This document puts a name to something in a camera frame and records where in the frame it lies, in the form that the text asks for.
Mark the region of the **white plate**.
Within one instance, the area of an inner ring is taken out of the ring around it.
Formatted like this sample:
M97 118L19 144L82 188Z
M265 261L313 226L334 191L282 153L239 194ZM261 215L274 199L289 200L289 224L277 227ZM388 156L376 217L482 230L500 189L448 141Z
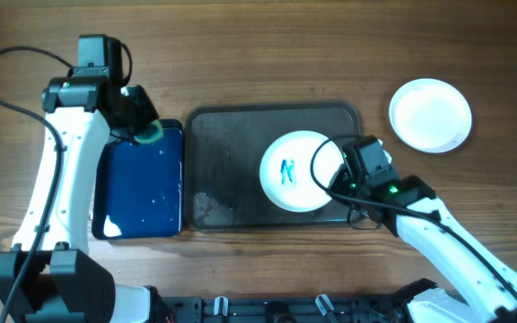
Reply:
M447 153L458 148L473 126L463 94L433 78L402 85L390 100L389 121L402 142L422 153Z
M294 131L266 149L259 165L259 181L276 206L295 213L311 212L330 202L324 189L341 164L341 152L326 136Z

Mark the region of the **green yellow sponge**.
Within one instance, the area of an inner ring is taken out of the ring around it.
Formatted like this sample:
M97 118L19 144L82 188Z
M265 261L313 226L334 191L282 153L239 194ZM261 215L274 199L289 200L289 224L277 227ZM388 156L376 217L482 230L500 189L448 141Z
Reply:
M139 144L152 144L162 138L163 128L159 120L154 120L142 133L134 136L135 141Z

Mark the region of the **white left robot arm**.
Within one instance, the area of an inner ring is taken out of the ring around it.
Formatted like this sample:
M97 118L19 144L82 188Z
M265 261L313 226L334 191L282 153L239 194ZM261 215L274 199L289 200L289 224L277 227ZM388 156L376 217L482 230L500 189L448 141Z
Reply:
M1 321L154 322L153 287L117 284L89 254L87 216L104 147L158 118L140 85L56 78L43 94L46 140L28 211L0 252Z

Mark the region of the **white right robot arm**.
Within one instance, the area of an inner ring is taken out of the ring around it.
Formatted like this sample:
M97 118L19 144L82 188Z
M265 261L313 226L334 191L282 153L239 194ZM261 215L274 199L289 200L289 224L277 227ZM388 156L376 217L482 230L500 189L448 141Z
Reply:
M362 207L419 251L460 295L455 299L430 281L412 284L400 295L407 320L517 322L517 272L466 231L419 177L400 179L392 166L374 173L341 166L324 190Z

